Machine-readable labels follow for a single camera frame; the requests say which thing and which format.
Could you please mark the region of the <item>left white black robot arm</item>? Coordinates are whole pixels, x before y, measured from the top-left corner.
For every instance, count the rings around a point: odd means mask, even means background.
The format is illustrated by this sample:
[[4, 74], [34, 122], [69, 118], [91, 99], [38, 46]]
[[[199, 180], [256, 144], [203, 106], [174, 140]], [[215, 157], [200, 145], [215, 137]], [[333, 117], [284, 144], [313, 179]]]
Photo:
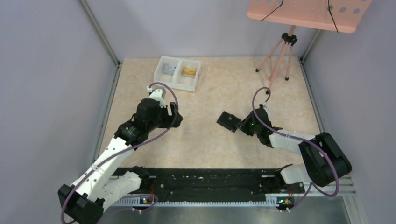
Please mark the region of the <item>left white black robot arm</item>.
[[165, 104], [163, 98], [145, 98], [131, 119], [122, 123], [99, 158], [71, 185], [58, 190], [61, 223], [96, 224], [116, 201], [148, 181], [149, 173], [135, 166], [109, 183], [119, 165], [139, 147], [177, 128], [183, 121], [178, 100]]

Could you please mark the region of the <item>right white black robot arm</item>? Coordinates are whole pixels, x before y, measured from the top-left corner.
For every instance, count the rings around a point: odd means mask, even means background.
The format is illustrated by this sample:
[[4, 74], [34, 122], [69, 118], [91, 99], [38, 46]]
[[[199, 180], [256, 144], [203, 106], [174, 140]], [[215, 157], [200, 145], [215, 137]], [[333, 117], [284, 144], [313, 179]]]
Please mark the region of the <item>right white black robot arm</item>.
[[336, 177], [341, 178], [352, 171], [349, 159], [329, 133], [308, 135], [272, 126], [267, 109], [262, 105], [239, 120], [236, 128], [246, 135], [255, 135], [270, 148], [285, 149], [302, 156], [302, 164], [287, 165], [278, 170], [281, 183], [313, 182], [324, 187]]

